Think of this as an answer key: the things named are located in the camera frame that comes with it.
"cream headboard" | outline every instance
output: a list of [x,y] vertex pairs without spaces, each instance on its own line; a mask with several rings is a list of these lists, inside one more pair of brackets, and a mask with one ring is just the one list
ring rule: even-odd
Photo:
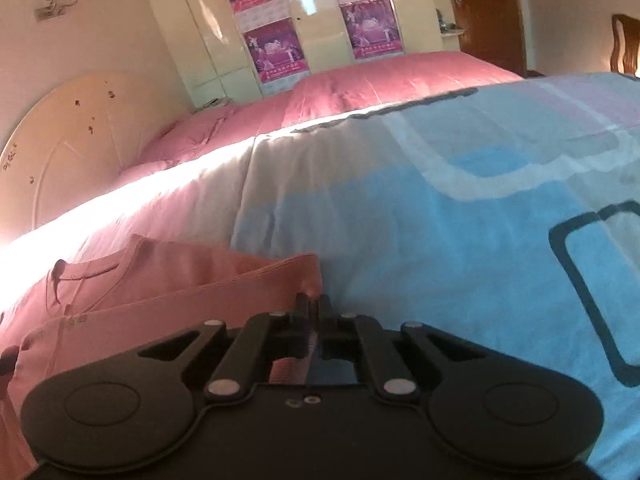
[[0,156],[0,246],[107,192],[187,113],[152,81],[123,72],[80,76],[50,92]]

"folded clothing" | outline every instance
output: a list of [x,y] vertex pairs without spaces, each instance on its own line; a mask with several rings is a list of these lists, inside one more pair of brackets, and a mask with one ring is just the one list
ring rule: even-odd
[[[21,478],[35,466],[17,414],[41,381],[207,319],[233,328],[261,312],[291,311],[298,292],[321,292],[313,254],[276,261],[134,235],[105,258],[60,260],[0,325],[0,349],[11,348],[9,356],[19,346],[0,392],[0,478]],[[270,380],[302,382],[307,370],[308,360],[278,361]]]
[[14,374],[15,363],[18,360],[20,347],[17,345],[5,348],[0,354],[0,397],[6,392],[9,380]]

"pink pillow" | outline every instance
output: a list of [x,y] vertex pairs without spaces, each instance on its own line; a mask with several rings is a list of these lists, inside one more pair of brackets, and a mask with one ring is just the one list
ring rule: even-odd
[[181,153],[205,144],[236,110],[238,106],[228,104],[193,114],[164,136],[151,141],[134,165],[176,159]]
[[166,170],[171,166],[172,164],[168,160],[155,160],[153,162],[145,162],[144,164],[133,166],[128,170],[124,170],[120,174],[115,184],[113,184],[113,189],[126,186],[127,184],[140,180],[141,178],[157,173],[158,171]]

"wooden door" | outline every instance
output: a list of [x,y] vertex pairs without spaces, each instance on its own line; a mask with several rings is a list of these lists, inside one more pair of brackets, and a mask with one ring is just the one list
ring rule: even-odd
[[520,0],[453,0],[456,23],[466,28],[460,50],[526,75]]

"cream wall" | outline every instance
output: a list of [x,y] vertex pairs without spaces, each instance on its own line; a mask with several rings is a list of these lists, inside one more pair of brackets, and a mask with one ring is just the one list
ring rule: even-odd
[[545,75],[608,72],[611,15],[640,18],[640,0],[529,0],[535,69]]
[[529,0],[520,0],[520,11],[522,13],[522,28],[524,32],[524,43],[527,55],[527,68],[536,69],[536,49],[533,43],[533,25],[531,23],[531,12]]
[[41,97],[93,70],[149,76],[183,103],[188,95],[147,0],[79,0],[66,16],[37,23],[39,0],[2,0],[0,141]]
[[[228,0],[149,0],[175,64],[196,106],[228,96],[263,97]],[[407,53],[443,49],[434,0],[392,0]],[[337,0],[287,0],[312,73],[355,62]],[[449,6],[450,0],[439,0]],[[457,38],[444,48],[459,49]]]

